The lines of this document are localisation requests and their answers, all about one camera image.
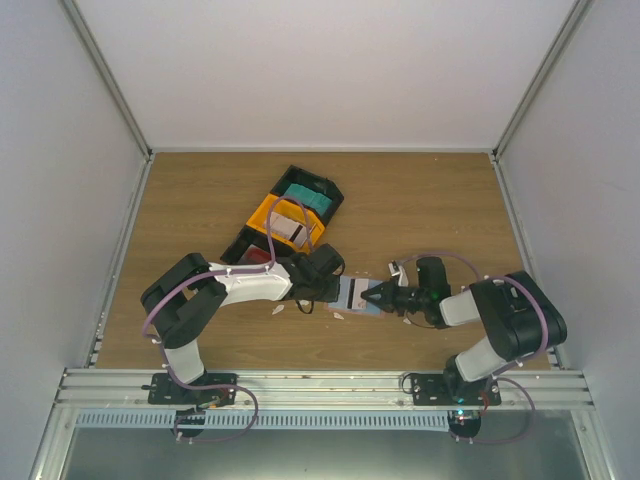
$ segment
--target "wooden floor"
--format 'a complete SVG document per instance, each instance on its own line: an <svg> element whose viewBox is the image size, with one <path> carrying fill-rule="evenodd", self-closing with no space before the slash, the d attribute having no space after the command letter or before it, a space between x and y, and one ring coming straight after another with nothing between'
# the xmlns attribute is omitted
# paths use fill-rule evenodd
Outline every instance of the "wooden floor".
<svg viewBox="0 0 640 480"><path fill-rule="evenodd" d="M108 319L99 368L159 368L140 336L140 294L177 260L201 252L218 261L285 169L294 164L333 180L345 196L321 239L346 261L346 273L388 278L387 263L450 250L485 274L521 268L495 175L481 154L158 154ZM445 261L454 291L473 277ZM220 309L199 345L209 368L441 369L483 336L481 325L427 330L396 316L322 308L301 314L293 302ZM530 367L546 368L546 359Z"/></svg>

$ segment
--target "purple cable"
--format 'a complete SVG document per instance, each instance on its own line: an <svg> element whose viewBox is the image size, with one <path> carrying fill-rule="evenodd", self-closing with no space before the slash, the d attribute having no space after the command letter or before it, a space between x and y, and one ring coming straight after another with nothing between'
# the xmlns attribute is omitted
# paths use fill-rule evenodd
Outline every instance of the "purple cable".
<svg viewBox="0 0 640 480"><path fill-rule="evenodd" d="M480 271L476 268L476 266L471 263L469 260L467 260L465 257L463 257L462 255L458 255L457 253L453 253L453 252L425 252L425 253L419 253L417 255L411 255L410 257L404 258L402 260L397 260L396 263L400 264L400 265L404 265L407 262L410 262L411 260L417 260L419 258L424 258L424 257L451 257L451 258L457 258L458 260L460 260L462 263L464 263L467 267L469 267L474 275L476 276L476 280L482 280L482 275L480 275Z"/></svg>
<svg viewBox="0 0 640 480"><path fill-rule="evenodd" d="M280 203L282 200L288 200L292 203L295 203L302 209L302 213L304 214L304 219L307 227L307 243L309 245L309 250L313 251L313 243L311 241L311 222L309 220L309 215L304 205L302 205L302 203L300 203L298 200L296 200L293 197L289 197L289 196L279 197L278 199L276 199L275 202L271 204L271 207L269 208L269 211L267 213L267 222L266 222L267 223L267 242L269 243L269 253L271 254L271 260L268 263L265 263L264 265L260 265L259 267L256 267L256 268L229 268L229 270L227 269L215 270L215 271L205 272L205 273L201 273L199 275L190 277L184 282L182 282L180 285L175 287L173 290L171 290L169 293L167 293L167 295L165 295L164 298L162 298L162 300L160 300L160 302L158 302L158 304L149 312L149 315L147 315L147 318L144 321L144 324L142 325L142 336L145 338L151 339L151 341L158 346L160 355L162 356L162 359L164 360L164 364L166 365L167 372L169 373L169 376L173 379L173 381L177 385L181 386L182 388L186 388L187 390L214 390L214 389L221 389L221 388L235 389L235 390L246 393L253 400L254 413L253 413L253 416L251 417L251 421L244 429L240 430L238 433L235 433L227 437L222 437L222 438L214 438L214 439L208 439L208 440L194 440L193 438L190 438L188 442L190 444L191 443L220 443L220 442L225 442L227 440L233 440L238 437L241 437L242 435L247 433L258 420L258 413L260 412L260 408L258 406L258 399L251 390L245 387L241 387L239 385L226 384L226 383L220 383L215 385L189 385L188 383L184 383L178 378L173 368L171 368L171 365L169 364L169 359L167 358L167 352L165 351L164 345L162 344L162 339L158 335L149 333L148 332L149 327L153 324L153 320L155 319L158 312L162 310L162 308L164 308L167 305L167 303L171 301L171 299L173 299L176 295L182 292L182 290L188 287L189 285L199 282L200 280L212 278L217 275L228 275L229 273L266 273L268 272L269 269L273 267L273 265L276 263L276 252L275 252L275 247L273 245L273 238L271 235L271 215L273 214L274 207L278 203ZM184 418L184 416L177 417L173 427L173 433L176 435L176 439L178 442L181 441L180 437L178 436L178 425L180 424L180 420L182 418Z"/></svg>
<svg viewBox="0 0 640 480"><path fill-rule="evenodd" d="M524 440L525 438L527 438L529 436L529 434L531 434L531 431L533 429L533 424L536 418L536 405L535 403L533 403L533 399L531 398L531 395L529 395L529 392L527 392L525 390L525 388L520 385L518 382L516 382L515 380L512 380L510 378L506 378L506 377L499 377L496 380L498 380L499 382L508 382L511 383L512 385L516 386L523 394L524 396L527 398L527 401L529 402L529 405L531 405L531 418L529 419L529 423L527 424L527 428L525 429L524 432L522 432L519 435L516 435L515 437L511 437L511 438L505 438L502 440L474 440L473 438L469 438L469 437L460 437L458 435L456 435L455 433L453 433L451 430L449 430L449 434L457 440L466 440L469 443L478 443L481 445L505 445L507 443L513 443L513 442L518 442L520 440Z"/></svg>
<svg viewBox="0 0 640 480"><path fill-rule="evenodd" d="M399 260L399 261L397 261L397 263L400 264L400 265L404 265L405 263L407 263L407 262L409 262L411 260L416 260L418 258L439 257L439 256L447 256L447 257L457 258L458 260L460 260L464 264L466 264L473 271L473 273L475 274L477 280L482 280L482 276L480 275L480 271L476 268L476 266L473 263L471 263L465 257L463 257L461 255L458 255L457 253L453 253L453 252L421 253L421 254L418 254L418 255L412 255L411 257L405 258L403 260ZM489 378L487 378L487 383L486 383L486 387L485 387L486 390L491 388L491 385L492 385L494 380L505 381L505 382L509 382L509 383L515 385L517 388L519 388L522 391L522 393L524 393L525 397L529 401L529 404L531 405L531 420L529 422L529 425L527 426L527 429L522 434L517 435L517 436L515 436L513 438L505 439L505 440L477 440L476 441L476 440L473 440L473 439L467 438L467 437L458 437L455 434L453 434L452 432L450 432L450 433L456 439L462 438L464 440L469 440L470 442L481 443L481 444L486 444L486 445L502 445L502 444L505 444L505 443L517 442L518 440L522 440L523 438L525 438L525 437L527 437L529 435L529 433L531 432L531 429L533 427L536 407L535 407L535 404L533 403L533 399L531 398L531 395L529 395L529 392L527 392L522 385L520 385L515 380L512 380L510 378L498 377L498 375L501 375L502 373L506 372L507 370L510 370L511 368L515 367L516 365L518 365L519 362L521 363L524 360L530 360L530 359L535 358L538 355L542 354L547 349L547 346L549 344L549 327L547 326L547 321L546 321L546 319L544 317L544 313L542 312L542 308L540 308L540 305L538 304L536 299L533 298L533 295L531 295L531 293L520 282L514 280L511 277L504 277L504 276L489 277L488 280L499 280L499 281L508 283L509 285L512 285L516 290L518 290L520 293L522 293L522 295L529 301L529 303L533 307L534 311L536 312L536 315L538 316L538 320L540 321L540 329L542 331L542 340L540 341L540 346L538 347L538 350L536 350L531 355L528 355L528 356L522 357L521 359L509 362L506 365L504 365L504 366L500 367L499 369L497 369L495 372L493 372L489 376Z"/></svg>
<svg viewBox="0 0 640 480"><path fill-rule="evenodd" d="M275 206L282 200L288 200L289 202L295 203L302 210L302 214L304 215L304 222L307 226L307 244L309 245L309 251L313 252L313 242L311 241L311 221L309 220L307 209L304 208L304 205L302 205L302 203L300 203L295 198L283 195L271 204L269 213L267 213L267 241L269 242L269 251L271 252L271 262L269 262L270 266L273 266L273 264L276 262L276 253L275 248L273 247L273 238L271 235L271 214L273 213L273 209L275 208Z"/></svg>
<svg viewBox="0 0 640 480"><path fill-rule="evenodd" d="M531 304L531 306L533 307L534 311L536 312L536 315L538 315L538 320L540 320L540 329L542 330L542 340L540 341L540 346L538 347L538 350L536 350L531 355L522 357L521 359L515 360L513 362L509 362L506 365L500 367L498 370L496 370L492 374L492 376L498 376L501 373L504 373L507 370L510 370L511 368L516 366L518 364L518 362L523 362L524 360L531 360L532 358L535 358L538 355L541 355L542 353L544 353L546 351L546 349L547 349L548 344L549 344L549 327L548 327L547 321L546 321L546 319L544 317L544 313L542 312L542 308L540 308L540 304L538 302L536 302L536 299L533 298L533 295L531 295L529 290L524 288L524 286L520 282L514 280L511 277L490 277L489 279L490 280L500 280L500 281L503 281L505 283L508 283L509 285L512 285L520 293L522 293L524 298L526 298L529 301L529 303Z"/></svg>
<svg viewBox="0 0 640 480"><path fill-rule="evenodd" d="M407 257L405 259L402 260L397 260L396 263L400 264L400 265L404 265L407 262L410 262L412 260L417 260L419 258L424 258L424 257L452 257L452 258L457 258L458 260L460 260L461 262L463 262L465 265L467 265L475 274L476 279L477 280L482 280L482 275L480 275L480 271L477 269L477 267L471 263L470 260L468 260L467 258L463 257L462 255L458 255L457 253L453 253L453 252L425 252L425 253L419 253L417 255L412 255L410 257ZM511 368L515 367L518 362L522 362L523 360L531 360L532 358L537 357L538 355L541 355L546 349L547 349L547 345L549 344L549 327L547 326L547 321L544 317L544 313L542 312L542 308L540 308L540 305L538 304L538 302L536 301L535 298L533 298L533 295L531 295L531 293L529 293L529 290L527 290L520 282L514 280L511 277L504 277L504 276L496 276L496 277L489 277L487 280L500 280L502 282L508 283L510 285L512 285L516 290L518 290L520 293L522 293L522 295L529 301L529 303L531 304L531 306L533 307L533 310L536 312L536 315L538 316L538 320L540 321L540 329L542 331L542 340L540 342L540 346L538 347L538 350L536 350L533 354L528 355L523 357L522 359L518 359L516 361L513 362L509 362L506 365L500 367L498 370L496 370L495 372L492 373L492 376L497 376L500 375L501 373L506 372L507 370L510 370ZM487 385L491 385L491 381L492 378L489 377L489 380L487 381Z"/></svg>

